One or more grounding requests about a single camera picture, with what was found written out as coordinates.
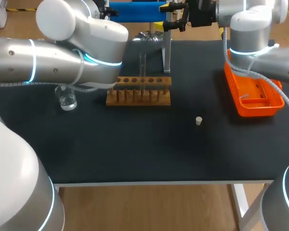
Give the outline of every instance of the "blue cylinder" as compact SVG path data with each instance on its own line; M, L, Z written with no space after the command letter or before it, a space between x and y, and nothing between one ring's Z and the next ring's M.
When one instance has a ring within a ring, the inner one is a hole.
M159 2L110 2L109 6L119 12L119 16L111 16L117 23L154 23L166 20L166 13L159 12L159 7L166 4Z

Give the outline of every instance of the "wooden floor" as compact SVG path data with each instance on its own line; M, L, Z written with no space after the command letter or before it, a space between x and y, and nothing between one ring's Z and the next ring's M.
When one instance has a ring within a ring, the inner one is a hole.
M8 0L10 8L36 8L41 0ZM148 24L124 24L130 38ZM39 39L34 12L9 12L0 37ZM174 40L220 39L216 24L211 27L174 31ZM274 26L272 38L289 45L289 16ZM249 204L261 184L244 185ZM125 186L65 188L64 231L236 231L237 220L227 185ZM263 230L259 224L255 231Z

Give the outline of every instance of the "wooden test tube rack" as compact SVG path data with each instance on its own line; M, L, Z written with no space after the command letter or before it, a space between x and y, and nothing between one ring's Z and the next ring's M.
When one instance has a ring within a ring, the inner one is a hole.
M118 77L117 87L135 87L132 90L107 91L107 106L165 106L170 105L171 77ZM158 86L160 90L140 90L141 86Z

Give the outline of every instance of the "orange plastic basket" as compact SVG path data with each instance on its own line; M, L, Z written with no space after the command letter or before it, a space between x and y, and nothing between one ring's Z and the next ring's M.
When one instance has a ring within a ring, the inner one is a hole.
M285 103L278 92L262 79L235 75L230 66L225 64L227 82L242 117L273 116ZM280 89L281 83L272 80Z

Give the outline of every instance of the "black table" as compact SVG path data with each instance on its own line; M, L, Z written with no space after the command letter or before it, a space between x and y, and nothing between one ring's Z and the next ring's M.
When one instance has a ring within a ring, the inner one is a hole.
M121 75L139 74L141 51L147 75L163 75L160 46L128 44ZM240 118L223 65L221 41L173 41L171 106L106 107L98 90L64 112L45 85L0 88L0 115L54 183L273 180L289 164L289 108Z

